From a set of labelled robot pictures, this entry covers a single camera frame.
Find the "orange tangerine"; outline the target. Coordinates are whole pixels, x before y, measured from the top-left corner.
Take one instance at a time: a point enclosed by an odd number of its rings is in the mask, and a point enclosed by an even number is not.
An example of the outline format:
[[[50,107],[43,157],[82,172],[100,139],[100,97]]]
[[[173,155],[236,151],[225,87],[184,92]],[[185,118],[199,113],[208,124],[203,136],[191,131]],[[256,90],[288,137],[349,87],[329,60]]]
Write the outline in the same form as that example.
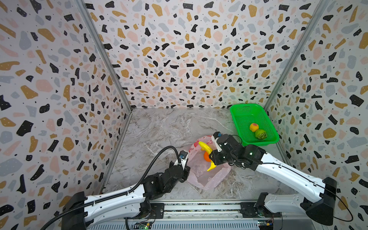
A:
[[[204,160],[207,162],[211,162],[211,159],[209,158],[209,154],[207,152],[204,152]]]

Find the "yellow banana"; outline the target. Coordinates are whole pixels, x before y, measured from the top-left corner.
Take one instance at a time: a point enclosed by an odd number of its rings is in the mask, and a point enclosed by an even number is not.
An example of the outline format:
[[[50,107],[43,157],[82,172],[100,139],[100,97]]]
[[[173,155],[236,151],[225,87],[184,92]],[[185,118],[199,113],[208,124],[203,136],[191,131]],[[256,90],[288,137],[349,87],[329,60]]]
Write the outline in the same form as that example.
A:
[[[212,148],[209,145],[207,145],[206,143],[200,141],[198,144],[201,147],[202,151],[207,152],[209,155],[212,153],[212,151],[213,151]],[[214,164],[213,161],[211,161],[209,163],[210,163],[210,167],[207,169],[208,172],[216,168],[216,165]]]

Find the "peach yellow red fruit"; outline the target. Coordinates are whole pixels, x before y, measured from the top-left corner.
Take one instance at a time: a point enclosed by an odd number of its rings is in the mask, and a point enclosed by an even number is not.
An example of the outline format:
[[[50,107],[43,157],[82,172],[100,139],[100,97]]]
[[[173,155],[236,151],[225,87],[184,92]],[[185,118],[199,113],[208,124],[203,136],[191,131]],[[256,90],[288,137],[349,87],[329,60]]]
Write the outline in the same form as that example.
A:
[[[258,125],[258,124],[256,124],[256,123],[252,123],[252,124],[250,125],[250,130],[251,130],[252,132],[256,132],[258,129],[259,129],[259,125]]]

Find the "green fruit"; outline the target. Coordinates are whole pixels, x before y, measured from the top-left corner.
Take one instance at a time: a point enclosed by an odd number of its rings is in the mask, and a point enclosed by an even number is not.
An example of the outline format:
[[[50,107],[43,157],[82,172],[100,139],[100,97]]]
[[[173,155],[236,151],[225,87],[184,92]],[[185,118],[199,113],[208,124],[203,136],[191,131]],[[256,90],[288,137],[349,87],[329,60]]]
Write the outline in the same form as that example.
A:
[[[258,129],[256,132],[255,132],[255,137],[258,139],[258,140],[265,140],[267,138],[267,132],[263,129]]]

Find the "green plastic basket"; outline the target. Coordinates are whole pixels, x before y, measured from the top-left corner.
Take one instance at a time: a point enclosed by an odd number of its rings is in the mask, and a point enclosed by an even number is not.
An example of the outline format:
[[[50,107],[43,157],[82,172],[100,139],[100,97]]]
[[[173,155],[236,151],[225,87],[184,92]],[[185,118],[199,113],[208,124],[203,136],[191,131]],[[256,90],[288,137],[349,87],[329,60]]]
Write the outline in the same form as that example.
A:
[[[230,112],[244,146],[267,146],[279,141],[279,135],[262,106],[236,104],[230,107]]]

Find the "pink plastic bag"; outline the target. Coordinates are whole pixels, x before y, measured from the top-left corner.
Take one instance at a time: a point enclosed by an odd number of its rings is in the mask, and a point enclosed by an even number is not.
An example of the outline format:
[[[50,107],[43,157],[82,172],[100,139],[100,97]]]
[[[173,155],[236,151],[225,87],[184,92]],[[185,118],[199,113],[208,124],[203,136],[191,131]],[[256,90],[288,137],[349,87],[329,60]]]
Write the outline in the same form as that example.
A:
[[[204,160],[204,151],[201,150],[198,144],[200,141],[209,145],[212,150],[216,149],[212,143],[211,136],[199,138],[189,148],[187,166],[190,167],[190,173],[187,181],[203,190],[214,189],[228,176],[231,167],[227,164],[222,164],[208,172],[207,169],[210,167],[210,163]]]

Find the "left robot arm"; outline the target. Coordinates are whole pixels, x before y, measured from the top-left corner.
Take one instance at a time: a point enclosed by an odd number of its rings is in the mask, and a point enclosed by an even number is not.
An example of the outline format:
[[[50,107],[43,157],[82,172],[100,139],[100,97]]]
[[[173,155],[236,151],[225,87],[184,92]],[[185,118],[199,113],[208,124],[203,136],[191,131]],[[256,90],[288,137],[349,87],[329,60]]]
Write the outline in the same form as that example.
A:
[[[102,195],[86,196],[78,192],[64,206],[61,219],[63,230],[86,230],[100,223],[117,218],[144,218],[151,212],[152,200],[161,198],[183,183],[190,174],[190,167],[170,163],[164,172],[149,175],[136,189],[127,187]]]

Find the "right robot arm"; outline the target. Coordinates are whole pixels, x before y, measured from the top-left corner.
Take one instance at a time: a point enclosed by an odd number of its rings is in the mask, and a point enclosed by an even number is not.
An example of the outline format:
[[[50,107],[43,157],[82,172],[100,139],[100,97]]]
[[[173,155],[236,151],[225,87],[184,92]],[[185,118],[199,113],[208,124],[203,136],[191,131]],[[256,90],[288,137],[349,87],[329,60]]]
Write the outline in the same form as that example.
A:
[[[215,132],[212,142],[216,149],[209,158],[215,166],[228,164],[263,173],[297,191],[293,195],[261,193],[255,210],[265,217],[277,213],[305,214],[313,221],[331,226],[334,221],[336,180],[321,179],[301,172],[278,160],[256,145],[243,146],[232,135]]]

